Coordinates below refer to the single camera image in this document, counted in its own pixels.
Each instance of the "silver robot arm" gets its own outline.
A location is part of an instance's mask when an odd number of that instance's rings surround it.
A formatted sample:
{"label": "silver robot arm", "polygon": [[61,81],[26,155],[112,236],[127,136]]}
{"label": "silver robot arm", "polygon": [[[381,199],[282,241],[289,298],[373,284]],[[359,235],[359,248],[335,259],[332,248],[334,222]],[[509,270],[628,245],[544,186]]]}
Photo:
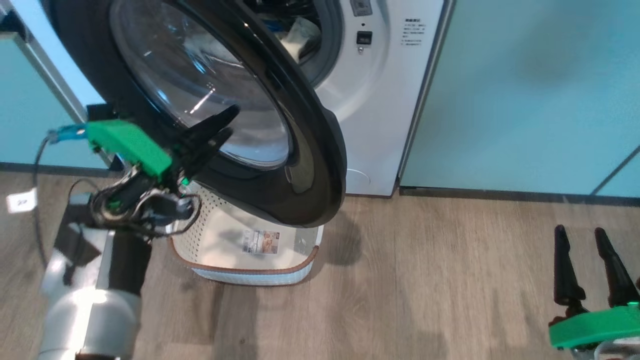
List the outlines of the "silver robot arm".
{"label": "silver robot arm", "polygon": [[49,300],[39,360],[130,359],[151,245],[91,227],[89,194],[72,198],[42,281]]}

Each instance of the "washing machine door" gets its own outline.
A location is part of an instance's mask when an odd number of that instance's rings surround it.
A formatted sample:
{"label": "washing machine door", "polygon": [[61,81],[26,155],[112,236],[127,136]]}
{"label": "washing machine door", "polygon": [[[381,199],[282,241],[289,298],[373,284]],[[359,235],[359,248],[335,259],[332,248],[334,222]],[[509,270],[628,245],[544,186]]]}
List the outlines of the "washing machine door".
{"label": "washing machine door", "polygon": [[267,220],[312,227],[336,214],[346,153],[280,42],[240,0],[43,0],[101,96],[157,143],[232,104],[234,134],[195,178]]}

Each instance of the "baseboard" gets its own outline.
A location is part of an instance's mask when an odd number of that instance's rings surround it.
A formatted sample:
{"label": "baseboard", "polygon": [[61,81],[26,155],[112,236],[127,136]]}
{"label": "baseboard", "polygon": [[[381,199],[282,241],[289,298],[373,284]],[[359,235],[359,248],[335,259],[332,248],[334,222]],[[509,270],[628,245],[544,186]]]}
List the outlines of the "baseboard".
{"label": "baseboard", "polygon": [[[0,162],[0,171],[3,172],[33,172],[33,164],[3,163]],[[82,177],[121,177],[122,168],[112,166],[106,168],[61,167],[51,165],[38,166],[39,174],[82,176]]]}
{"label": "baseboard", "polygon": [[345,196],[348,197],[368,197],[370,199],[391,199],[393,195],[367,195],[361,193],[347,193]]}
{"label": "baseboard", "polygon": [[559,193],[506,192],[498,190],[468,190],[450,188],[418,188],[401,186],[400,195],[424,197],[452,197],[462,199],[511,200],[532,202],[562,202],[567,204],[590,204],[612,206],[640,206],[635,197],[599,195],[575,195]]}

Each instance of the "green 3d-printed part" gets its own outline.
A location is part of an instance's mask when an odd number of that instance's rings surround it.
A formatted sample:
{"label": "green 3d-printed part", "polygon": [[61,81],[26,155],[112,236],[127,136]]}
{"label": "green 3d-printed part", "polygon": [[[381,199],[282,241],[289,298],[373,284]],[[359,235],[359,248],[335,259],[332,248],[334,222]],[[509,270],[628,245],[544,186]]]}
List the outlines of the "green 3d-printed part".
{"label": "green 3d-printed part", "polygon": [[576,315],[549,327],[551,345],[556,348],[634,336],[640,336],[640,307],[633,304]]}
{"label": "green 3d-printed part", "polygon": [[89,142],[106,152],[137,164],[149,176],[161,179],[172,159],[138,126],[124,120],[104,120],[86,125]]}

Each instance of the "black cable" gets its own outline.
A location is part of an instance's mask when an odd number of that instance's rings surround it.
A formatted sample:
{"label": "black cable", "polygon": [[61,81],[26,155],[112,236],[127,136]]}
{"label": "black cable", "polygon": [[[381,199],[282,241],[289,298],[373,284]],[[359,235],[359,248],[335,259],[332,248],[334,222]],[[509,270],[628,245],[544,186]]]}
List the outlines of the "black cable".
{"label": "black cable", "polygon": [[160,233],[158,231],[154,231],[154,230],[148,229],[148,228],[146,228],[146,227],[144,227],[142,225],[138,225],[138,224],[134,224],[134,223],[125,224],[124,227],[129,228],[129,229],[131,229],[133,231],[137,231],[138,233],[140,233],[142,235],[150,236],[150,237],[153,237],[153,238],[184,234],[191,228],[191,226],[193,226],[193,224],[195,224],[195,222],[198,220],[198,217],[200,217],[200,212],[202,210],[202,198],[200,198],[199,195],[197,195],[197,194],[188,194],[188,195],[185,195],[184,197],[198,199],[198,207],[196,208],[196,211],[192,214],[191,220],[189,220],[189,222],[182,229],[176,230],[176,231],[172,231],[170,233]]}
{"label": "black cable", "polygon": [[76,182],[71,184],[71,187],[69,188],[69,193],[67,194],[67,205],[71,203],[71,193],[74,191],[74,188],[80,183],[89,184],[95,191],[100,190],[100,188],[93,181],[85,177],[83,177],[82,179],[78,179]]}
{"label": "black cable", "polygon": [[42,268],[46,269],[48,260],[47,255],[44,252],[44,244],[42,243],[42,234],[40,232],[40,205],[38,203],[38,167],[40,166],[40,158],[44,152],[44,148],[49,143],[49,137],[45,137],[40,143],[38,153],[36,154],[36,160],[33,162],[33,173],[31,176],[31,182],[35,189],[36,206],[33,208],[33,228],[35,230],[36,245],[38,247],[38,254],[40,255],[40,262],[42,262]]}

